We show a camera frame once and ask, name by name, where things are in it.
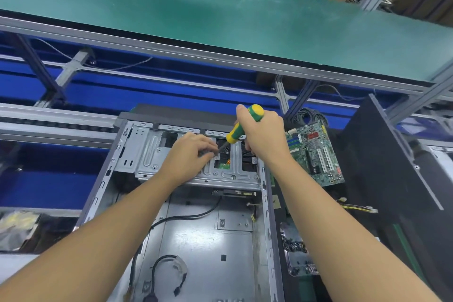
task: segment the hand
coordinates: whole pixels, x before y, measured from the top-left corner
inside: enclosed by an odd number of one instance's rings
[[[198,157],[200,151],[209,152]],[[177,187],[194,178],[217,152],[213,140],[188,132],[173,144],[157,174]]]
[[[276,112],[264,110],[263,118],[256,122],[244,105],[238,105],[236,116],[247,136],[247,150],[253,151],[267,165],[291,159],[283,119]]]

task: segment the screwdriver handle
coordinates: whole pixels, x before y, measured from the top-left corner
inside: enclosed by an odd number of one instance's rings
[[[247,108],[247,110],[249,110],[250,115],[252,115],[253,119],[256,122],[260,122],[264,116],[264,109],[261,107],[261,105],[253,104],[252,106]],[[233,143],[236,143],[237,140],[244,134],[245,134],[244,129],[238,122],[234,125],[233,130],[231,130],[227,134],[226,140],[228,141],[228,143],[233,144]]]

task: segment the green workbench surface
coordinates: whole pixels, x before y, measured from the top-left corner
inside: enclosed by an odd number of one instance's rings
[[[330,0],[0,0],[0,9],[429,80],[453,29]]]

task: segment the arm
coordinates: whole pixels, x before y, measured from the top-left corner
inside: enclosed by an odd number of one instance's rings
[[[209,152],[198,157],[198,152],[217,149],[215,142],[203,135],[187,133],[178,139],[154,177],[5,281],[0,286],[0,299],[107,300],[164,201],[214,156]]]
[[[439,301],[291,157],[280,116],[266,111],[255,122],[240,105],[237,119],[249,146],[279,182],[296,227],[335,302]]]

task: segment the pci slot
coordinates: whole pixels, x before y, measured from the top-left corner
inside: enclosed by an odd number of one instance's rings
[[[329,163],[330,171],[333,171],[333,162],[332,158],[330,157],[329,152],[327,151],[327,147],[323,147],[324,153],[326,155],[327,162]]]
[[[326,173],[327,167],[326,167],[326,162],[324,161],[323,154],[319,148],[316,150],[316,152],[318,152],[319,161],[321,162],[321,166],[323,167],[323,173]]]

